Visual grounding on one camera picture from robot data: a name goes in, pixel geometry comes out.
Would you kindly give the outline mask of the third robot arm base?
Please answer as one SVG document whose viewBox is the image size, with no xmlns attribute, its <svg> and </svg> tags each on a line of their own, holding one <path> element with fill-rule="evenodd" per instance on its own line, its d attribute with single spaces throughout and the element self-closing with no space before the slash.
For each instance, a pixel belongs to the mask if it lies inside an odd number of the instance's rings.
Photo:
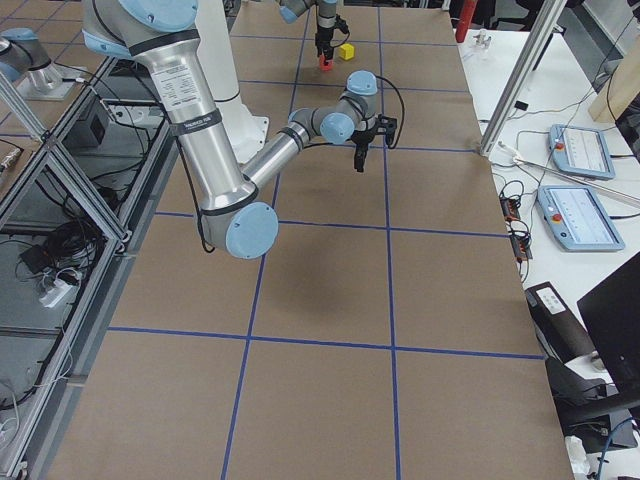
<svg viewBox="0 0 640 480">
<path fill-rule="evenodd" d="M 75 77 L 54 64 L 38 36 L 20 27 L 1 32 L 1 72 L 26 100 L 62 101 L 70 93 Z"/>
</svg>

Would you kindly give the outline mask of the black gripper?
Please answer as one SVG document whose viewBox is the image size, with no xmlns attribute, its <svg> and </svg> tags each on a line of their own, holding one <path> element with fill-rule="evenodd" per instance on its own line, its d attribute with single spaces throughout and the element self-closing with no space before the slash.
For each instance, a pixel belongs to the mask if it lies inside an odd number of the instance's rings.
<svg viewBox="0 0 640 480">
<path fill-rule="evenodd" d="M 368 145 L 377 136 L 377 128 L 372 127 L 366 130 L 355 130 L 351 136 L 351 141 L 356 145 L 353 167 L 356 172 L 363 173 L 365 169 Z"/>
<path fill-rule="evenodd" d="M 334 36 L 333 27 L 318 27 L 315 33 L 315 45 L 317 48 L 326 48 L 325 56 L 322 49 L 318 50 L 318 65 L 319 67 L 332 67 L 334 49 L 331 47 L 331 42 Z"/>
</svg>

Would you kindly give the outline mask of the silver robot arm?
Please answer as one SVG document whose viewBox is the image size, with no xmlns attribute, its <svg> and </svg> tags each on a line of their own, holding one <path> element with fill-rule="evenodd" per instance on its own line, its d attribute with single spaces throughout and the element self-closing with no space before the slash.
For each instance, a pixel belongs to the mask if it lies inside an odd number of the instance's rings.
<svg viewBox="0 0 640 480">
<path fill-rule="evenodd" d="M 337 1 L 336 0 L 282 0 L 278 2 L 279 12 L 283 20 L 291 24 L 307 13 L 313 7 L 316 8 L 316 33 L 314 37 L 318 56 L 319 68 L 329 71 L 333 68 L 334 31 L 337 27 Z"/>
<path fill-rule="evenodd" d="M 258 258 L 273 246 L 279 220 L 258 194 L 290 160 L 316 136 L 340 145 L 373 124 L 377 79 L 356 71 L 336 105 L 295 111 L 265 146 L 239 163 L 226 129 L 242 126 L 211 90 L 238 90 L 222 2 L 85 1 L 82 7 L 88 49 L 149 71 L 203 194 L 197 210 L 201 238 L 236 258 Z"/>
</svg>

